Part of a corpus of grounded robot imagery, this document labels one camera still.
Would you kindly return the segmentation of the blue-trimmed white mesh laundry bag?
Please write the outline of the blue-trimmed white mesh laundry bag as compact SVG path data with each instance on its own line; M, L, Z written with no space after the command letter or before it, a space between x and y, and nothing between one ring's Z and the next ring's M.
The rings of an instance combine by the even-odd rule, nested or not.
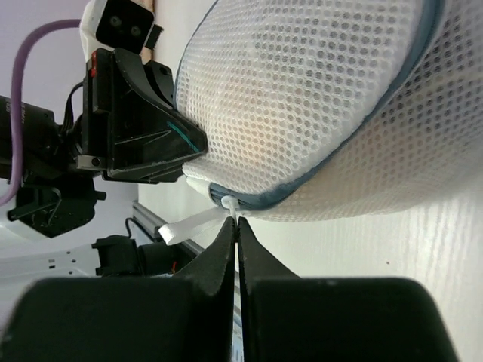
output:
M175 108L206 133L183 166L227 216L309 222L413 207L482 164L480 1L217 1L181 57Z

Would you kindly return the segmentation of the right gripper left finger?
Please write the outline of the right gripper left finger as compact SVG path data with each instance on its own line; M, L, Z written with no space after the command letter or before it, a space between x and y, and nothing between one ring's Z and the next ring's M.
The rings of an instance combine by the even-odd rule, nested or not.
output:
M49 278L20 298L3 361L228 361L236 226L169 278Z

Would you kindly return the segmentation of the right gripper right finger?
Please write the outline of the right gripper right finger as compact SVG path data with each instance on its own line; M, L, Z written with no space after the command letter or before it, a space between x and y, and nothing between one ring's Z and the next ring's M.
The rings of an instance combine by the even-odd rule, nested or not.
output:
M246 361L480 361L476 217L238 221Z

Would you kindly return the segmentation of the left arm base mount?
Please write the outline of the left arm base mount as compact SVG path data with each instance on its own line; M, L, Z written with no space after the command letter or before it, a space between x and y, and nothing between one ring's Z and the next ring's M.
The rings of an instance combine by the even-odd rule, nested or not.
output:
M171 277L186 267L201 249L192 241L168 246L159 233L150 234L135 218L125 220L126 235L110 235L97 239L96 250L100 277L162 276Z

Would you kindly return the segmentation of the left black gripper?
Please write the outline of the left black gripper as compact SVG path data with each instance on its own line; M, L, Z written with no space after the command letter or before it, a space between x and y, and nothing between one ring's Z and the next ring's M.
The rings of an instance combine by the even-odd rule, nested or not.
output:
M174 183L208 150L206 133L174 108L171 69L121 48L92 53L68 135L78 169L122 183Z

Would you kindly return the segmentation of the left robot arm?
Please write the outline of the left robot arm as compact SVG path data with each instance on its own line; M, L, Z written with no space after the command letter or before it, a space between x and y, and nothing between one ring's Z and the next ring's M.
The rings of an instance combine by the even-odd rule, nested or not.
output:
M23 169L7 212L47 238L94 218L94 179L158 184L178 180L183 165L208 149L205 132L174 107L169 67L125 49L98 49L86 65L83 110L66 107L62 124L51 111L22 108Z

